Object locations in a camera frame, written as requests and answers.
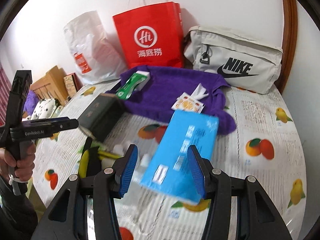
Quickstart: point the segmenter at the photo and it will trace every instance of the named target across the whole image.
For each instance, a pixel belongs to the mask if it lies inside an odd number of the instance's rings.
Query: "red paper bag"
[[[182,67],[180,5],[158,3],[113,17],[129,68],[139,65]]]

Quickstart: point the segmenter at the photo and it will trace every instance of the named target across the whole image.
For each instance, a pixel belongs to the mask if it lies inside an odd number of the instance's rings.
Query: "silver screw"
[[[104,170],[104,173],[105,173],[105,174],[111,174],[111,173],[113,173],[113,169],[112,169],[112,168],[106,168],[106,169]]]
[[[219,174],[221,174],[221,170],[218,169],[218,168],[214,168],[214,169],[212,170],[212,173],[213,173],[213,174],[216,174],[216,175],[219,175]]]
[[[78,179],[78,175],[72,174],[72,175],[70,175],[69,179],[70,179],[71,181],[75,181],[76,179]]]
[[[248,181],[254,183],[256,182],[256,178],[254,176],[249,176]]]

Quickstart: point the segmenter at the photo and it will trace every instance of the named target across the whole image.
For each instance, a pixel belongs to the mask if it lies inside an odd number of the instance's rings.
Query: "hand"
[[[32,143],[27,149],[27,157],[24,160],[16,161],[10,152],[0,148],[0,175],[9,181],[8,165],[18,167],[15,171],[16,177],[21,181],[28,181],[32,176],[32,170],[35,168],[33,161],[36,158],[36,146]]]

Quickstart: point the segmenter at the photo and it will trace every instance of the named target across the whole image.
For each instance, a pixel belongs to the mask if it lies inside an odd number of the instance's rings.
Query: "blue box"
[[[201,157],[210,160],[218,126],[217,117],[176,110],[140,184],[185,203],[199,203],[187,150],[194,144]]]

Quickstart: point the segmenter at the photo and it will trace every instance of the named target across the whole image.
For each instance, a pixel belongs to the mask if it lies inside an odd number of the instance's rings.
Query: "purple cloth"
[[[220,87],[230,86],[221,75],[174,67],[137,66],[120,75],[121,85],[138,70],[150,72],[150,80],[141,91],[134,91],[124,101],[129,113],[169,123],[174,113],[171,107],[177,98],[183,92],[191,95],[201,83],[209,93],[209,96],[200,100],[205,104],[201,113],[219,118],[220,134],[229,134],[236,129],[232,116],[224,111],[226,98]]]
[[[29,90],[26,103],[24,104],[23,111],[26,111],[28,115],[32,115],[38,102],[39,102],[39,98],[36,95],[36,93],[33,92],[32,90]]]

